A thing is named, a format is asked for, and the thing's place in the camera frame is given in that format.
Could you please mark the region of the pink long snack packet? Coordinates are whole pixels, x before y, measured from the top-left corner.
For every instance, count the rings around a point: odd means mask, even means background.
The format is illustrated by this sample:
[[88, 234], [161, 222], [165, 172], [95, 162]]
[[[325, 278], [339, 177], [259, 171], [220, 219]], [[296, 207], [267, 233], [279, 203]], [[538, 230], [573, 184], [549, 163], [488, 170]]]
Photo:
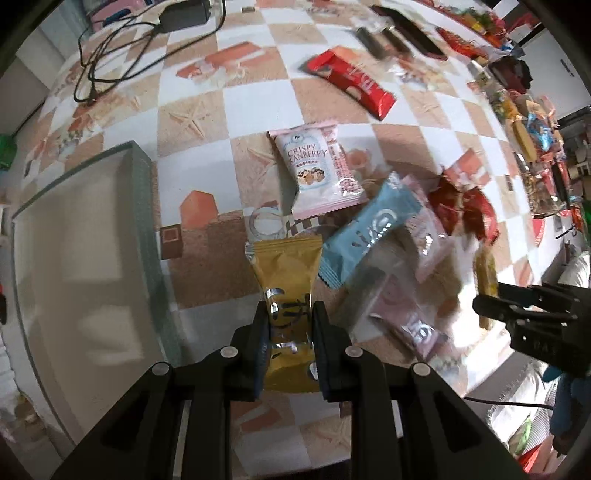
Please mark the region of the pink long snack packet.
[[394, 275], [383, 276], [360, 312], [361, 319], [393, 335], [421, 362], [433, 358], [448, 336]]

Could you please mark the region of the yellow snack packet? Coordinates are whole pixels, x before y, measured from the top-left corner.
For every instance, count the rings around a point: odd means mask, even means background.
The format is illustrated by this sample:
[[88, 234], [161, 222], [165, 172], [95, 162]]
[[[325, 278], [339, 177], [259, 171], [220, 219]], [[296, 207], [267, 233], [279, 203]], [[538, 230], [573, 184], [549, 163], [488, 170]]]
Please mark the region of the yellow snack packet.
[[308, 235], [245, 245], [245, 256], [259, 282], [270, 322], [267, 391], [304, 394], [318, 391], [311, 374], [315, 350], [311, 313], [322, 257], [322, 237]]

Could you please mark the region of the red crinkled candy wrapper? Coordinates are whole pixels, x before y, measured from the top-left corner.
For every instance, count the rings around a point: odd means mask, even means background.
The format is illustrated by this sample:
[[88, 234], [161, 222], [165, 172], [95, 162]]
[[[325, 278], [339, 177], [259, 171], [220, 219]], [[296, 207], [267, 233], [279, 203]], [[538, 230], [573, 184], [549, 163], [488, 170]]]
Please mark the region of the red crinkled candy wrapper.
[[459, 190], [445, 176], [428, 194], [429, 203], [447, 235], [452, 235], [460, 224], [480, 242], [493, 245], [499, 236], [496, 212], [478, 187]]

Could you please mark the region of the light blue snack packet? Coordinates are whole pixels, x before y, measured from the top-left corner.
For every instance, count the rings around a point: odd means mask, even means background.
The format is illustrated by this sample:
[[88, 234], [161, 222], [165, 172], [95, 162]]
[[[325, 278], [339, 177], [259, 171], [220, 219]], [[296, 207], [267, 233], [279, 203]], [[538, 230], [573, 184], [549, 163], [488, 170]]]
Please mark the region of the light blue snack packet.
[[377, 195], [346, 226], [322, 246], [318, 275], [339, 289], [370, 250], [391, 231], [404, 225], [422, 206], [396, 172], [391, 172]]

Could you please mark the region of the pink crispy cranberry packet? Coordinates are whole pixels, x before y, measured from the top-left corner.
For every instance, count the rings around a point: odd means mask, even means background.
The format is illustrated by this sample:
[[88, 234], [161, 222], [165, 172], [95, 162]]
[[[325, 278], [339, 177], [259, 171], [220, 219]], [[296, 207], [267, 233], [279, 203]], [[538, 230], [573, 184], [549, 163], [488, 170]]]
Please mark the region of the pink crispy cranberry packet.
[[291, 205], [294, 219], [325, 215], [367, 200], [366, 192], [346, 162], [339, 145], [338, 123], [334, 120], [271, 130], [267, 136], [297, 185]]

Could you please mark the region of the red long snack packet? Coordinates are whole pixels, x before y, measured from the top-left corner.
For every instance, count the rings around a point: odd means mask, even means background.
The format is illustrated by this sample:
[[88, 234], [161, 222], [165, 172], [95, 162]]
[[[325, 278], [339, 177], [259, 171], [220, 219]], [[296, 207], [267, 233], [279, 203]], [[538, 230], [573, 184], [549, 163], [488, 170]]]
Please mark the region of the red long snack packet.
[[352, 97], [377, 120], [382, 121], [396, 104], [396, 97], [384, 90], [361, 68], [339, 57], [329, 49], [304, 63], [304, 70], [324, 78]]

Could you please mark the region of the grey cardboard box tray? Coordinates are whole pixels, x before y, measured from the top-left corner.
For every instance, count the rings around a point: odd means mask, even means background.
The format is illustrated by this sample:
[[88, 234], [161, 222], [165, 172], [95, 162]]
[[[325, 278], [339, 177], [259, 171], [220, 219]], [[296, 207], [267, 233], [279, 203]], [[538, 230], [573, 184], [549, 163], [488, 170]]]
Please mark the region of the grey cardboard box tray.
[[150, 366], [182, 360], [151, 159], [130, 141], [82, 162], [24, 203], [12, 232], [27, 354], [58, 428], [75, 444]]

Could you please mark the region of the black phone on table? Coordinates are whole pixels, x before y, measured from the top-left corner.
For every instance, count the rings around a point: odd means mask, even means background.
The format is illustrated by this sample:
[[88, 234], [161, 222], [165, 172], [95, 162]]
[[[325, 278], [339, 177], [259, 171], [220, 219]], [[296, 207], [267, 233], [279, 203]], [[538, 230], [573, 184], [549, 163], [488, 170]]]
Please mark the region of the black phone on table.
[[448, 56], [409, 18], [398, 10], [373, 5], [372, 9], [392, 21], [396, 28], [421, 54], [434, 60], [447, 61]]

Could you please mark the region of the dark wrapped bar far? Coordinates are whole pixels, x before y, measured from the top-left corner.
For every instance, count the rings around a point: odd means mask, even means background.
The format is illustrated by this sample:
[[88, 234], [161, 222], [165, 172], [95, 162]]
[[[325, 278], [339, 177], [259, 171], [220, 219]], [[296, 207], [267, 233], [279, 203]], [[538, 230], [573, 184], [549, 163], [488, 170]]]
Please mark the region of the dark wrapped bar far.
[[356, 29], [356, 38], [367, 48], [377, 60], [384, 60], [387, 58], [388, 53], [382, 44], [377, 40], [372, 32], [367, 30], [365, 27], [359, 27]]

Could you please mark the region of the dark wrapped bar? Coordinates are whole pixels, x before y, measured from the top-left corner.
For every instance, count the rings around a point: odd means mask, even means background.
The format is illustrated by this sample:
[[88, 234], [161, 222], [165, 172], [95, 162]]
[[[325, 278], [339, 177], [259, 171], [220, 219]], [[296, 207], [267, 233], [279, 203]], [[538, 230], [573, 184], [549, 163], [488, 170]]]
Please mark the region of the dark wrapped bar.
[[382, 44], [377, 40], [372, 32], [367, 30], [365, 27], [359, 27], [356, 29], [356, 38], [367, 48], [377, 60], [384, 60], [387, 58], [388, 53]]
[[387, 27], [381, 31], [382, 35], [388, 40], [394, 49], [394, 55], [399, 58], [410, 59], [413, 57], [413, 52], [407, 44], [394, 32], [393, 29]]

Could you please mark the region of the black power adapter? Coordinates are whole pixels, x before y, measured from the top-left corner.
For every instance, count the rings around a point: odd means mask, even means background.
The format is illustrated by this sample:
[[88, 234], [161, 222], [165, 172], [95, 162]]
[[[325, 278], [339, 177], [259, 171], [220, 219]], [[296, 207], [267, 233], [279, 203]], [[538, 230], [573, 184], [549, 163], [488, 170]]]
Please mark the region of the black power adapter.
[[204, 25], [211, 17], [211, 3], [207, 0], [187, 0], [170, 4], [160, 13], [158, 30], [171, 33]]

